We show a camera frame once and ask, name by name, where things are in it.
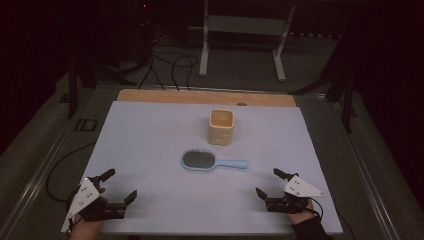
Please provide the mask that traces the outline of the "pale table mat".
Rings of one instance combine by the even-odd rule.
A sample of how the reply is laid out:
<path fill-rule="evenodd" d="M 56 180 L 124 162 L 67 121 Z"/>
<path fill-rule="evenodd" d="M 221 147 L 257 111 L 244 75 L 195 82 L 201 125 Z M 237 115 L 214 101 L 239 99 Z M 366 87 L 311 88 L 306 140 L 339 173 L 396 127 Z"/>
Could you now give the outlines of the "pale table mat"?
<path fill-rule="evenodd" d="M 137 199 L 120 220 L 108 220 L 106 234 L 277 235 L 292 231 L 282 214 L 267 211 L 256 188 L 271 197 L 283 194 L 279 168 L 320 189 L 322 224 L 341 232 L 333 200 L 302 112 L 297 107 L 234 106 L 235 127 L 227 146 L 209 144 L 211 106 L 121 102 L 112 104 L 85 173 L 116 174 L 105 196 L 120 202 L 136 190 Z M 193 149 L 217 159 L 246 160 L 247 169 L 216 167 L 192 171 L 182 155 Z"/>

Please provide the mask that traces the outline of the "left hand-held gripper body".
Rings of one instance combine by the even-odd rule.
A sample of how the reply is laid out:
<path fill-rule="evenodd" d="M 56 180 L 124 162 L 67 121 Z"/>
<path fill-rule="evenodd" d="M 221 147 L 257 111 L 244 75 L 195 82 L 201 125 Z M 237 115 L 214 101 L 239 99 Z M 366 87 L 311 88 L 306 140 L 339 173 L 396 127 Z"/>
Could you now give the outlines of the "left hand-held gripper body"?
<path fill-rule="evenodd" d="M 101 182 L 101 177 L 87 177 L 82 181 L 70 201 L 68 220 L 74 220 L 77 215 L 88 222 L 124 218 L 127 205 L 109 203 L 101 194 Z"/>

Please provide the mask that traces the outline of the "person's right hand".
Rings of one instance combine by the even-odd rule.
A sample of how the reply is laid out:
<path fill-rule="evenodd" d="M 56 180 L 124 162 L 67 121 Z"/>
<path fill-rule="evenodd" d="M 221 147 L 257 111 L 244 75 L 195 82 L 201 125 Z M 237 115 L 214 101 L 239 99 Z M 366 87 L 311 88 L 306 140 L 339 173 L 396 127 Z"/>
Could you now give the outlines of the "person's right hand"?
<path fill-rule="evenodd" d="M 311 200 L 308 201 L 307 209 L 301 213 L 288 214 L 288 218 L 293 225 L 300 224 L 306 220 L 312 219 L 315 217 L 313 203 Z"/>

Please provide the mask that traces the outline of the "yellow square cup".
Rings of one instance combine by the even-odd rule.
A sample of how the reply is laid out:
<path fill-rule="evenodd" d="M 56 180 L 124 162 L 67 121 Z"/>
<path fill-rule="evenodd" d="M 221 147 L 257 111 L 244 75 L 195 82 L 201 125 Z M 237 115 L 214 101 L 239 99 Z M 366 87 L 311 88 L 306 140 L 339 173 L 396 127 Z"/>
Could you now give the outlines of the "yellow square cup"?
<path fill-rule="evenodd" d="M 209 117 L 208 142 L 212 145 L 229 145 L 232 141 L 234 121 L 232 111 L 213 109 Z"/>

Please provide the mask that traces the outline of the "small black floor bracket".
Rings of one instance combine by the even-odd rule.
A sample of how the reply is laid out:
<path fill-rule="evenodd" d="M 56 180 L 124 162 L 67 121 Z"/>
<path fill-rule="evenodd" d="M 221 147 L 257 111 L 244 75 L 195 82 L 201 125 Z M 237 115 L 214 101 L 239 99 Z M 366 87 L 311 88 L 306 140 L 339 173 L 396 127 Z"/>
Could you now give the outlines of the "small black floor bracket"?
<path fill-rule="evenodd" d="M 93 132 L 97 128 L 98 122 L 94 119 L 79 119 L 74 128 L 76 132 Z"/>

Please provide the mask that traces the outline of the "person's left hand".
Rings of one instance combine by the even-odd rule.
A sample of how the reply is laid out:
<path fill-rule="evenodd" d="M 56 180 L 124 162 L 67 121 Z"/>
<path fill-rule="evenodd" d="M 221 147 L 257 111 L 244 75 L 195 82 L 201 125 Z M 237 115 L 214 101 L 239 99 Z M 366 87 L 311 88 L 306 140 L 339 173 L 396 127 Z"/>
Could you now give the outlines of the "person's left hand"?
<path fill-rule="evenodd" d="M 75 216 L 77 223 L 73 226 L 69 240 L 96 240 L 103 221 L 85 221 L 80 215 Z"/>

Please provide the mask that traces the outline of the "white metal stand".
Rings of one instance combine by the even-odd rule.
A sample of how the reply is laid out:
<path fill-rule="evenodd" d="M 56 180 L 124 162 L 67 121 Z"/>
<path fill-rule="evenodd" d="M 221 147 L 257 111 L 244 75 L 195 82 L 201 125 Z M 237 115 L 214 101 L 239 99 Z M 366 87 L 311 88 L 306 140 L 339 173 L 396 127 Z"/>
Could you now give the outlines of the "white metal stand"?
<path fill-rule="evenodd" d="M 199 65 L 199 75 L 205 77 L 208 72 L 209 60 L 209 33 L 225 32 L 240 34 L 257 34 L 278 36 L 279 45 L 272 51 L 277 80 L 286 80 L 281 55 L 285 45 L 291 22 L 296 10 L 295 5 L 290 5 L 287 16 L 283 19 L 265 19 L 239 16 L 224 16 L 209 14 L 209 0 L 204 0 L 203 27 L 202 27 L 202 51 Z"/>

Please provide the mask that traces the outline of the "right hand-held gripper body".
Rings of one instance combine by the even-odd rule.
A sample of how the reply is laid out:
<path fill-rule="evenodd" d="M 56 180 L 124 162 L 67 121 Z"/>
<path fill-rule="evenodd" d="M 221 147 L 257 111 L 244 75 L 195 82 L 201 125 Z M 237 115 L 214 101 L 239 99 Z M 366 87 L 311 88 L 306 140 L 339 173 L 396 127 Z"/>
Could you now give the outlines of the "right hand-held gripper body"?
<path fill-rule="evenodd" d="M 284 196 L 281 198 L 269 198 L 265 200 L 268 212 L 287 214 L 301 213 L 307 209 L 308 201 L 313 197 L 322 197 L 323 192 L 298 174 L 289 174 L 287 184 L 283 187 Z"/>

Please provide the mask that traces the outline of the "black stand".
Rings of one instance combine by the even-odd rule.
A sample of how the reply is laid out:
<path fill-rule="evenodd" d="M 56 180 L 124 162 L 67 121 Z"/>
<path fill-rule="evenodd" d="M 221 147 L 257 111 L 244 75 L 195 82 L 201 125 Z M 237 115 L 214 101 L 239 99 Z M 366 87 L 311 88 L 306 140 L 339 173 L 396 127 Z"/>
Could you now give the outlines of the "black stand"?
<path fill-rule="evenodd" d="M 119 76 L 117 73 L 112 72 L 80 50 L 70 50 L 68 61 L 68 119 L 71 119 L 78 109 L 77 79 L 80 78 L 84 86 L 93 88 L 97 84 L 97 80 L 93 74 L 94 70 L 106 75 L 120 84 L 129 86 L 134 85 L 133 82 L 130 82 Z"/>
<path fill-rule="evenodd" d="M 347 34 L 342 35 L 327 63 L 325 64 L 319 78 L 298 90 L 290 91 L 289 95 L 300 96 L 311 92 L 318 87 L 327 83 L 330 84 L 325 94 L 328 102 L 338 102 L 340 98 L 343 100 L 342 108 L 342 124 L 348 133 L 351 133 L 351 111 L 353 90 L 355 82 L 355 50 L 352 49 L 357 43 Z"/>

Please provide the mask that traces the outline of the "light blue hairbrush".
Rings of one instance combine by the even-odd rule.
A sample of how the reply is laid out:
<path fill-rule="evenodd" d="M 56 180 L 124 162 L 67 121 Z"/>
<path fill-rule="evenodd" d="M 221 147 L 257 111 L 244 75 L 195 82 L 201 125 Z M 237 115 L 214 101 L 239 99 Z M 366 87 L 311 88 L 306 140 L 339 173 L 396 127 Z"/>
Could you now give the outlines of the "light blue hairbrush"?
<path fill-rule="evenodd" d="M 182 155 L 181 163 L 188 170 L 205 172 L 211 171 L 216 167 L 248 168 L 248 162 L 246 160 L 217 159 L 212 152 L 200 149 L 186 151 Z"/>

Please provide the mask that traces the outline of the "dark equipment with red light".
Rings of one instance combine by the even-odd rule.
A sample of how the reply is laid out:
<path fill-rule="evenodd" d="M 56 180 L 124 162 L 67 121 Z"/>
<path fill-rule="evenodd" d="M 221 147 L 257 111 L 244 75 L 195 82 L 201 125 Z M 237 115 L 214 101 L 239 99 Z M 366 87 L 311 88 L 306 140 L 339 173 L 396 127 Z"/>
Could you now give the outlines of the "dark equipment with red light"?
<path fill-rule="evenodd" d="M 188 36 L 188 0 L 135 0 L 137 26 L 154 43 L 184 42 Z"/>

